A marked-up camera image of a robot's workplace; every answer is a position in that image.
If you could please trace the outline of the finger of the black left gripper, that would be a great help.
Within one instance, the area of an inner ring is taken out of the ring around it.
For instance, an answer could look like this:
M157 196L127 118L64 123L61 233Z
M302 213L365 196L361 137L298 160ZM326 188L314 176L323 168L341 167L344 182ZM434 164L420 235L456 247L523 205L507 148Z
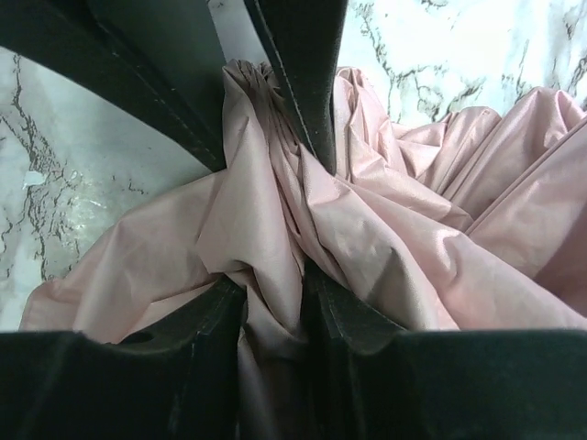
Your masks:
M299 138L335 174L333 86L348 2L249 0L245 6Z
M225 168L225 58L204 1L2 0L1 45Z

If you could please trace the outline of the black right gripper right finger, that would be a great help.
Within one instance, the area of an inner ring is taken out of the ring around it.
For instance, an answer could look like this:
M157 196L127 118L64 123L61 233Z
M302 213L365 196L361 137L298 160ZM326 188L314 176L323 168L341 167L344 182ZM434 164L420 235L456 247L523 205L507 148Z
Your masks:
M586 334L409 331L305 267L325 439L583 439Z

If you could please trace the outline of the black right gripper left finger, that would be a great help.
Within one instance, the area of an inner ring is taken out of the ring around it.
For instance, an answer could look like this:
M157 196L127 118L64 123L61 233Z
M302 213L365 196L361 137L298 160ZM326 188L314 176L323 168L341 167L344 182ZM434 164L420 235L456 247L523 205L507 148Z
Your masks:
M231 439L245 292L228 278L117 344L1 336L4 439Z

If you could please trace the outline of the pink folding umbrella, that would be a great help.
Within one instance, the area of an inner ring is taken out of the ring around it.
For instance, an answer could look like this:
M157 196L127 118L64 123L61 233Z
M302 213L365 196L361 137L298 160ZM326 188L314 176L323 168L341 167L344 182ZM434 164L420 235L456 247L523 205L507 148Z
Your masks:
M227 167L124 214L28 297L24 331L117 343L224 273L247 293L241 432L305 437L289 400L306 349L304 262L411 330L586 326L586 114L537 87L505 115L395 124L365 75L334 82L337 166L288 123L276 76L223 70Z

